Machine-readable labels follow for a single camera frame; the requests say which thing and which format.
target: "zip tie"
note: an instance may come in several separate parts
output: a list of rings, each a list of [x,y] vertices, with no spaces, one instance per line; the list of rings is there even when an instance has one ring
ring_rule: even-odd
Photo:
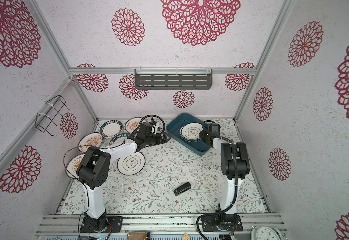
[[[40,114],[40,115],[44,115],[44,116],[47,116],[47,117],[49,118],[49,116],[48,116],[48,115],[46,115],[46,114],[44,114],[44,113],[38,113],[38,114]]]

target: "plate with teal rim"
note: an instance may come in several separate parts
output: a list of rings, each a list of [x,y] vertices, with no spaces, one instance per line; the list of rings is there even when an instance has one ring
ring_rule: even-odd
[[[202,125],[197,122],[192,122],[180,129],[180,137],[187,142],[197,142],[201,139],[199,136],[201,131]]]
[[[121,145],[124,140],[129,136],[129,133],[121,133],[116,136],[114,136],[109,143],[109,146],[116,147],[118,145]]]
[[[121,132],[123,124],[117,120],[109,120],[104,122],[100,127],[100,133],[104,137],[113,137]]]

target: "black mounting plate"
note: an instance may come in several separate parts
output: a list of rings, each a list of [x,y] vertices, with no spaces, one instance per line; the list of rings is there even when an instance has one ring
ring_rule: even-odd
[[[218,216],[206,216],[201,218],[203,232],[233,232],[233,225],[235,224],[235,231],[243,231],[241,218],[237,214],[225,215],[217,227]]]
[[[121,227],[123,225],[123,217],[106,217],[108,219],[108,223],[112,225],[112,232],[120,232]],[[104,232],[109,232],[109,227],[105,229]],[[80,228],[80,233],[95,233],[90,226],[83,225]]]

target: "round plate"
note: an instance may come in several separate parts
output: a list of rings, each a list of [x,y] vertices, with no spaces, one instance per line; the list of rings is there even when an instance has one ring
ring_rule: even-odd
[[[78,156],[75,156],[72,160],[69,161],[68,165],[66,166],[66,169],[68,170],[69,175],[71,177],[78,178],[78,175],[76,174],[77,168],[81,163],[81,160],[84,158],[85,154],[80,154]]]
[[[78,143],[79,146],[84,145],[92,145],[92,146],[100,146],[103,141],[103,136],[99,132],[92,132],[81,139]],[[90,146],[79,147],[78,150],[80,152],[86,152]]]
[[[140,125],[140,121],[142,118],[132,118],[129,119],[126,123],[125,123],[125,130],[129,133],[132,133],[139,125]]]
[[[202,125],[196,122],[189,123],[180,129],[180,136],[187,142],[196,142],[200,140],[199,133],[202,131]]]
[[[145,157],[140,152],[134,152],[120,157],[117,168],[124,175],[139,173],[145,165]]]
[[[101,125],[100,133],[104,137],[113,137],[114,135],[119,134],[122,129],[123,129],[123,124],[120,121],[110,120],[110,121],[104,122],[104,124]]]
[[[129,136],[129,133],[121,133],[119,135],[114,136],[109,143],[109,146],[118,146],[121,145],[121,143],[123,143],[124,140],[126,140],[126,138]]]

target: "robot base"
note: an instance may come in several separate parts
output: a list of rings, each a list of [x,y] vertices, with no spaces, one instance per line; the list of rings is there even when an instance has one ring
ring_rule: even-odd
[[[80,233],[109,232],[108,224],[111,224],[112,232],[116,233],[121,231],[122,223],[123,217],[107,217],[106,211],[98,219],[93,219],[85,213]]]
[[[201,223],[203,232],[232,232],[233,225],[235,231],[243,230],[241,218],[236,213],[206,216],[201,218]]]

